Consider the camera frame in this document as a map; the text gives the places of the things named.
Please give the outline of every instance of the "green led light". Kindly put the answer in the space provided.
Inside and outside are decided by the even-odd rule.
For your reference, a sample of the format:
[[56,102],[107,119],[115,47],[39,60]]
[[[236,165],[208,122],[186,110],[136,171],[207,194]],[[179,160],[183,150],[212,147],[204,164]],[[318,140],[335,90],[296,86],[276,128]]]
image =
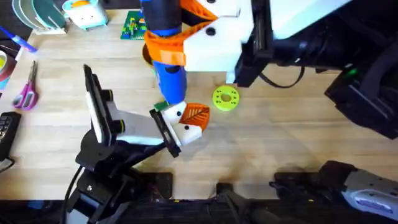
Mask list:
[[344,76],[345,78],[349,78],[349,77],[353,77],[354,75],[356,75],[358,73],[358,69],[353,68],[351,69],[349,72],[347,72],[347,74]]

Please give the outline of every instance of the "green lego board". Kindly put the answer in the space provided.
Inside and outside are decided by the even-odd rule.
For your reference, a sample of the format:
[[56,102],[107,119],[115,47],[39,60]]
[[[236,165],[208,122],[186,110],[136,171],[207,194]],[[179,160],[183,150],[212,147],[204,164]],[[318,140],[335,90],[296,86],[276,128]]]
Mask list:
[[129,11],[122,29],[122,40],[144,40],[147,24],[139,11]]

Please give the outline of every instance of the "metal screw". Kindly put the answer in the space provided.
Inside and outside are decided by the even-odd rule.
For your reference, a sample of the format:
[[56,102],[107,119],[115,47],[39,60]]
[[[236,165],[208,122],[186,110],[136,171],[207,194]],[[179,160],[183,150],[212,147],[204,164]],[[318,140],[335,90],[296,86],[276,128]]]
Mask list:
[[216,29],[209,27],[206,29],[206,34],[207,35],[216,35]]

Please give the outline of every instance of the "scissors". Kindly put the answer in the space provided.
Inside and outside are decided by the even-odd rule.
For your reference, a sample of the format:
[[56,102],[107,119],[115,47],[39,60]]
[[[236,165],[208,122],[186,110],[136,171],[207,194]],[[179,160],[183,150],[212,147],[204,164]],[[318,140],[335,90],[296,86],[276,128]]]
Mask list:
[[33,61],[32,68],[30,69],[29,79],[27,80],[24,89],[12,101],[12,104],[15,108],[28,111],[36,105],[37,99],[39,98],[39,94],[37,94],[35,91],[36,73],[37,62]]

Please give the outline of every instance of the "orange 3d-printed part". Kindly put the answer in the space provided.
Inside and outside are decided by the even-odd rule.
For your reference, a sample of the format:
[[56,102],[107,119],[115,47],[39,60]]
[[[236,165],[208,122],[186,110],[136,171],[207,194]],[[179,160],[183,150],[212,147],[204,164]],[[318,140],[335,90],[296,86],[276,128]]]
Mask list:
[[201,127],[202,132],[210,120],[210,108],[198,103],[188,103],[179,123]]
[[184,66],[186,64],[183,52],[184,40],[217,19],[213,13],[196,0],[181,0],[180,4],[183,9],[208,21],[199,23],[182,33],[168,38],[159,37],[147,30],[144,39],[152,60],[169,65]]
[[77,1],[77,2],[72,3],[72,8],[85,6],[85,5],[88,5],[88,4],[90,4],[89,1]]

